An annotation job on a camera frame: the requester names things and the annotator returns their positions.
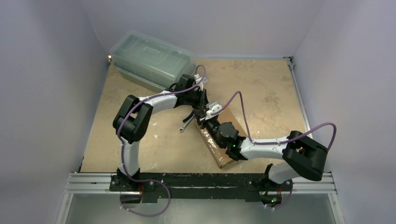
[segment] wooden tabletop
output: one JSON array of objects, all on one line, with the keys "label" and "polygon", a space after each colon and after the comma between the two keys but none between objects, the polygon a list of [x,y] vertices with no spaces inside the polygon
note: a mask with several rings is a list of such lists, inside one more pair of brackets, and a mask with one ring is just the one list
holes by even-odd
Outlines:
[{"label": "wooden tabletop", "polygon": [[[291,74],[283,60],[205,59],[209,82],[205,84],[209,101],[224,105],[235,91],[243,94],[247,121],[253,138],[277,138],[292,130],[304,132],[304,119]],[[125,80],[110,66],[86,147],[81,172],[115,172],[120,163],[120,142],[112,122],[128,95],[138,97],[153,91]],[[238,97],[229,108],[246,131]],[[191,107],[180,106],[151,117],[139,148],[142,172],[175,173],[261,173],[275,159],[237,161],[222,169],[203,142],[194,125],[183,133],[179,128]]]}]

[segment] translucent plastic lid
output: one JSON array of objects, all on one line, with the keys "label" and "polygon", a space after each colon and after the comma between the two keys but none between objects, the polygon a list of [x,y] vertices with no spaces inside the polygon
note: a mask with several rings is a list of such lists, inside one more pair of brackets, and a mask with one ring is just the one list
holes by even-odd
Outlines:
[{"label": "translucent plastic lid", "polygon": [[110,52],[113,56],[169,79],[178,78],[192,58],[191,52],[136,31],[126,34]]}]

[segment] white connector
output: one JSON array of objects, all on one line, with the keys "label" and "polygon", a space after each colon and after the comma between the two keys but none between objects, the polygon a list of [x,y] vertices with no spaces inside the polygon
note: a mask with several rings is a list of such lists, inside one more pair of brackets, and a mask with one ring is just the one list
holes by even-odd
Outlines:
[{"label": "white connector", "polygon": [[206,106],[208,107],[208,110],[206,111],[205,120],[208,120],[208,119],[210,119],[210,118],[212,118],[212,117],[214,117],[214,116],[217,116],[217,114],[216,114],[216,115],[212,115],[212,114],[213,114],[213,113],[219,112],[219,111],[223,108],[223,107],[219,104],[218,101],[208,103]]},{"label": "white connector", "polygon": [[[198,83],[202,79],[202,77],[200,77],[199,74],[195,74],[194,78],[195,78],[195,83]],[[201,90],[203,90],[204,89],[204,80],[198,86],[201,88]]]}]

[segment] white wall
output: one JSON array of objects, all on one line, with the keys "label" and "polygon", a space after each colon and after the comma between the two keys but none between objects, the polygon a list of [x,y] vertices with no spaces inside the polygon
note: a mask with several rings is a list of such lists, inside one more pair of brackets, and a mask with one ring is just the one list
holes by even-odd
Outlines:
[{"label": "white wall", "polygon": [[127,31],[198,56],[296,53],[325,0],[82,0],[105,50]]},{"label": "white wall", "polygon": [[54,223],[107,70],[79,1],[0,6],[1,223]]},{"label": "white wall", "polygon": [[396,218],[395,24],[394,0],[327,0],[295,56],[311,126],[338,126],[328,163],[351,224]]}]

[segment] cardboard box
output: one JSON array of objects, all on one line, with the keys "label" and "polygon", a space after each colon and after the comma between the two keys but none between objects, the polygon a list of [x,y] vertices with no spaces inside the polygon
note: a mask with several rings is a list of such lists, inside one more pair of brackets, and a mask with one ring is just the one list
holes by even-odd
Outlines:
[{"label": "cardboard box", "polygon": [[[233,113],[228,108],[226,108],[225,110],[223,110],[223,112],[221,114],[219,114],[218,121],[219,121],[219,123],[231,122],[234,125],[235,129],[237,129],[239,131],[240,136],[247,137],[242,126],[239,124],[239,122],[236,120]],[[199,129],[197,122],[194,121],[194,123],[195,123],[195,127],[197,127],[200,135],[204,139],[205,144],[208,146],[208,149],[211,152],[211,154],[213,155],[214,160],[216,161],[219,168],[222,168],[228,164],[235,162],[235,160],[228,157],[228,155],[226,154],[225,148],[220,148],[214,142],[213,138],[210,136],[210,134],[208,133],[206,128]]]}]

